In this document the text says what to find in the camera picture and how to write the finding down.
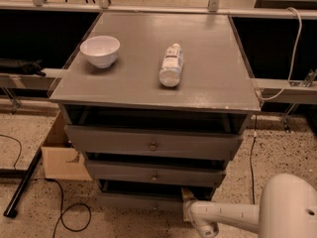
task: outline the white bowl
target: white bowl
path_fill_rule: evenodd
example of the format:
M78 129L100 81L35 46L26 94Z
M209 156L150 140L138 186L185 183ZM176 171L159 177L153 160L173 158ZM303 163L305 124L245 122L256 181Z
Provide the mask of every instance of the white bowl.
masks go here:
M110 36L97 36L84 41L80 50L93 65L109 67L119 56L120 42Z

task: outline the white robotic arm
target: white robotic arm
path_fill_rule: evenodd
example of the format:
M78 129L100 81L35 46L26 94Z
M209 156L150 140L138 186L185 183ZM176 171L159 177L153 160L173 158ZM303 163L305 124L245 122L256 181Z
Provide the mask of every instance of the white robotic arm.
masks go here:
M317 192L293 175L271 178L260 206L199 201L186 189L183 199L184 219L202 238L215 237L217 223L258 233L259 238L317 237Z

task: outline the white bottle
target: white bottle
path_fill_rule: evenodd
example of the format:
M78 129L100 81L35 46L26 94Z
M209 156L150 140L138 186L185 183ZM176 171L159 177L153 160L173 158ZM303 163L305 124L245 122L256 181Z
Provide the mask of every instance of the white bottle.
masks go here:
M164 56L159 81L167 87L175 87L180 83L183 66L183 53L179 44L169 47Z

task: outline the cable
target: cable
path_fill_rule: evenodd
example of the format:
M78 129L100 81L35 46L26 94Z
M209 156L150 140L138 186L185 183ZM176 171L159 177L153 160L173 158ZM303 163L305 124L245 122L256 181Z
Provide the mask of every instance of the cable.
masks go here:
M59 183L57 180L55 180L55 179L46 179L46 180L47 180L47 181L53 181L53 182L57 183L57 185L58 185L59 188L60 188L60 193L61 193L60 216L59 216L59 219L58 219L58 221L56 222L56 225L55 225L55 227L54 227L54 229L53 229L53 238L55 237L55 233L56 233L56 230L57 230L57 226L58 226L58 224L59 224L60 221L61 221L63 227L66 228L67 230L71 231L71 232L81 232L81 231L85 230L85 229L88 227L88 225L90 224L90 221L91 221L91 209L90 209L90 207L89 207L88 205L84 204L84 203L75 203L75 204L69 206L65 211L63 211L63 210L62 210L62 209L63 209L63 189L62 189L60 183ZM63 219L62 219L62 217L63 217L72 207L74 207L74 206L83 206L83 207L85 207L85 208L88 210L88 213L89 213L89 219L88 219L87 223L86 223L82 228L79 228L79 229L72 229L72 228L68 227L68 226L64 223L64 221L63 221Z
M287 10L292 12L292 13L294 13L297 16L298 22L299 22L297 37L296 37L296 41L295 41L295 44L294 44L294 47L293 47L293 53L292 53L292 57L291 57L290 70L289 70L289 74L288 74L288 78L287 78L287 83L289 83L289 81L291 79L291 76L293 74L293 68L294 68L294 61L295 61L295 56L296 56L297 44L298 44L299 37L300 37L300 34L301 34L301 29L302 29L302 20L301 20L300 14L298 13L298 11L295 8L288 7ZM286 84L285 84L284 88L282 88L276 95L268 97L268 98L263 98L263 97L258 95L258 98L261 99L261 100L272 100L272 99L275 99L277 96L279 96L285 90L285 88L286 88Z
M18 144L19 144L19 147L20 147L19 155L18 155L17 160L15 161L15 163L14 163L14 165L13 165L14 170L16 170L16 165L17 165L17 163L18 163L18 161L19 161L19 159L20 159L21 153L22 153L22 144L21 144L21 142L20 142L19 140L17 140L16 138L10 137L10 136L8 136L8 135L0 134L0 137L12 139L12 140L18 142Z
M256 197L255 197L255 176L254 176L254 168L252 165L252 154L254 151L254 146L257 140L257 115L256 115L256 122L255 122L255 134L254 134L254 141L252 142L251 151L250 151L250 169L251 169L251 181L252 181L252 198L253 203L256 204Z

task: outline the box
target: box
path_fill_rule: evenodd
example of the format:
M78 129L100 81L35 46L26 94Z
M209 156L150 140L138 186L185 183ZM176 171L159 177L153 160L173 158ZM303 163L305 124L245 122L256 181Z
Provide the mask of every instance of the box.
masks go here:
M67 146L64 126L65 121L59 112L42 144L46 179L92 180L82 154Z

